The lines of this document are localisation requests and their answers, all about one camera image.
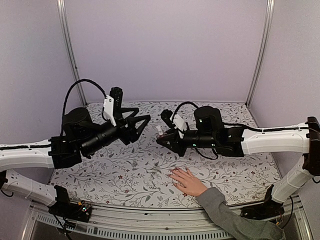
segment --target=white bracket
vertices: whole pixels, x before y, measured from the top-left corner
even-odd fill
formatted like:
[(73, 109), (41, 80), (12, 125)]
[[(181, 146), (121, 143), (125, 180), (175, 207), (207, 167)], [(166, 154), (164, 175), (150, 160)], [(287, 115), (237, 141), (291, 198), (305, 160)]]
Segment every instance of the white bracket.
[[(182, 132), (187, 130), (186, 121), (181, 116), (179, 116), (178, 114), (176, 114), (174, 116), (173, 123)], [(179, 135), (180, 135), (180, 138), (183, 139), (184, 138), (184, 134), (181, 131), (179, 131)]]
[(106, 119), (110, 120), (112, 125), (117, 126), (116, 120), (114, 118), (114, 98), (112, 96), (107, 95), (103, 102), (103, 114)]

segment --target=wire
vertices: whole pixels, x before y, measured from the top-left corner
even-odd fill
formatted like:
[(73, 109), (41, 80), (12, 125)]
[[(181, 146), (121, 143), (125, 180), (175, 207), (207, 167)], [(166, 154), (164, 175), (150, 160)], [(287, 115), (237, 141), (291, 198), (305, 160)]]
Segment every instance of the wire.
[(180, 109), (182, 106), (187, 105), (187, 104), (190, 104), (190, 105), (194, 106), (196, 109), (199, 108), (199, 107), (198, 107), (195, 103), (193, 103), (192, 101), (184, 101), (184, 102), (180, 103), (180, 104), (176, 107), (176, 109), (175, 109), (175, 111), (174, 111), (174, 113), (173, 113), (173, 115), (172, 115), (172, 119), (171, 119), (171, 122), (172, 122), (172, 123), (174, 122), (175, 116), (176, 116), (177, 112), (179, 111), (179, 109)]
[(59, 220), (59, 218), (57, 218), (56, 215), (53, 214), (53, 216), (54, 216), (55, 219), (58, 221), (59, 225), (62, 227), (62, 230), (63, 230), (64, 235), (65, 235), (69, 240), (72, 240), (72, 238), (69, 236), (69, 233), (67, 232), (67, 229), (66, 229), (65, 225), (61, 223), (61, 221)]
[(306, 127), (306, 126), (303, 126), (303, 127), (278, 127), (278, 128), (267, 128), (267, 129), (261, 129), (261, 128), (254, 128), (254, 127), (251, 127), (251, 126), (248, 126), (248, 125), (245, 125), (245, 124), (242, 124), (242, 123), (227, 123), (227, 122), (223, 122), (224, 125), (227, 125), (227, 126), (240, 126), (240, 127), (244, 127), (245, 129), (248, 129), (248, 130), (251, 130), (251, 131), (254, 131), (254, 132), (260, 132), (260, 133), (268, 133), (268, 132), (280, 132), (280, 131), (284, 131), (284, 130), (312, 130), (318, 134), (320, 134), (320, 131), (318, 130), (315, 130), (311, 127)]
[(205, 156), (203, 155), (198, 148), (194, 148), (194, 150), (203, 158), (205, 159), (209, 159), (209, 160), (217, 160), (218, 159), (218, 154), (216, 153), (216, 151), (214, 151), (214, 149), (212, 149), (212, 151), (214, 151), (213, 153), (215, 154), (215, 158), (211, 158), (211, 157), (208, 157), (208, 156)]
[(14, 149), (45, 149), (51, 147), (51, 143), (47, 145), (19, 145), (19, 146), (3, 146), (0, 147), (0, 151), (14, 150)]
[(315, 184), (320, 184), (320, 180), (319, 180), (319, 181), (316, 181), (314, 177), (312, 178), (312, 181), (313, 181)]
[(279, 221), (277, 220), (277, 218), (275, 218), (275, 220), (276, 220), (276, 225), (277, 225), (277, 226), (283, 222), (283, 221), (282, 221), (283, 217), (284, 217), (284, 216), (283, 216), (282, 213), (280, 212), (280, 219), (279, 219)]
[(5, 195), (8, 198), (12, 198), (14, 196), (14, 193), (12, 192), (11, 195), (6, 194), (2, 189), (0, 189), (0, 191), (2, 192), (3, 195)]
[(288, 225), (288, 223), (290, 222), (290, 219), (292, 217), (292, 214), (294, 213), (294, 200), (292, 199), (291, 196), (289, 196), (289, 197), (291, 199), (291, 213), (290, 213), (290, 216), (288, 218), (288, 221), (286, 221), (286, 223), (283, 225), (283, 227), (281, 227), (282, 229), (284, 229)]
[(283, 221), (284, 221), (284, 216), (283, 216), (283, 214), (281, 213), (281, 214), (280, 214), (280, 220), (279, 220), (279, 223), (280, 223), (280, 224), (282, 224), (282, 223), (283, 223)]
[[(82, 83), (82, 82), (87, 82), (87, 83), (90, 83), (90, 84), (96, 86), (96, 87), (102, 92), (104, 98), (107, 97), (105, 90), (104, 90), (98, 83), (96, 83), (95, 81), (92, 81), (92, 80), (90, 80), (90, 79), (80, 79), (80, 80), (74, 82), (74, 83), (70, 86), (68, 92), (67, 92), (66, 95), (65, 95), (65, 99), (64, 99), (64, 103), (63, 103), (63, 109), (62, 109), (62, 119), (61, 119), (61, 132), (60, 132), (60, 137), (62, 137), (62, 135), (64, 134), (64, 129), (63, 129), (63, 126), (64, 126), (64, 116), (65, 116), (65, 113), (66, 113), (66, 106), (67, 106), (67, 101), (68, 101), (69, 95), (70, 95), (70, 93), (71, 93), (71, 90), (72, 90), (77, 84), (80, 84), (80, 83)], [(101, 115), (102, 115), (103, 120), (107, 121), (106, 118), (104, 117), (104, 108), (102, 108)]]

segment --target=human arm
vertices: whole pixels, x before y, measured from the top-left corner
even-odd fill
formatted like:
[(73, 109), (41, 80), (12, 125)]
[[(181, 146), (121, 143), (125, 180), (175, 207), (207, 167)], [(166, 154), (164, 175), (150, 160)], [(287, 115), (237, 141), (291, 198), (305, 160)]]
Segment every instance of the human arm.
[(284, 231), (277, 225), (263, 220), (243, 218), (226, 206), (225, 196), (215, 187), (207, 188), (198, 178), (182, 169), (170, 175), (183, 193), (195, 196), (209, 218), (237, 240), (285, 240)]

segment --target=gray sleeve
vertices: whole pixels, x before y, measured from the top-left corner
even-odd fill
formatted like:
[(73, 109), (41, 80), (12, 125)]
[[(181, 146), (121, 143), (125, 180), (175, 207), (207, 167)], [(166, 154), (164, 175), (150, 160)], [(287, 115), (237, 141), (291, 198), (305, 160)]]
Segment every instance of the gray sleeve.
[(225, 196), (215, 187), (209, 188), (197, 201), (214, 224), (237, 240), (285, 240), (284, 231), (269, 221), (243, 218), (225, 205)]

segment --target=fingers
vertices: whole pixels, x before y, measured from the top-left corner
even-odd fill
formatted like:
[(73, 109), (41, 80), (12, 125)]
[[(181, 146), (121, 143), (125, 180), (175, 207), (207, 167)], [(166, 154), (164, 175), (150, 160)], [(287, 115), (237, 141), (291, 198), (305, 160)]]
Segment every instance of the fingers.
[(184, 180), (183, 178), (176, 176), (176, 175), (170, 175), (170, 178), (177, 180), (179, 183), (183, 184), (184, 186), (186, 185), (186, 180)]
[(191, 177), (194, 177), (194, 175), (193, 175), (192, 172), (189, 170), (189, 168), (186, 168), (186, 172), (187, 172)]
[(186, 177), (190, 177), (186, 171), (183, 171), (181, 168), (177, 169), (181, 174), (185, 175)]
[(185, 193), (185, 191), (186, 191), (186, 188), (185, 188), (185, 187), (182, 187), (181, 185), (176, 184), (176, 183), (174, 183), (173, 185), (174, 185), (177, 189), (179, 189), (181, 192)]
[(181, 185), (182, 187), (184, 187), (184, 188), (186, 187), (186, 186), (185, 186), (185, 185), (183, 185), (181, 182), (178, 182), (178, 184), (180, 184), (180, 185)]
[(188, 174), (186, 172), (184, 172), (181, 169), (177, 169), (177, 170), (173, 170), (172, 171), (175, 175), (179, 176), (182, 179), (187, 179), (189, 178)]

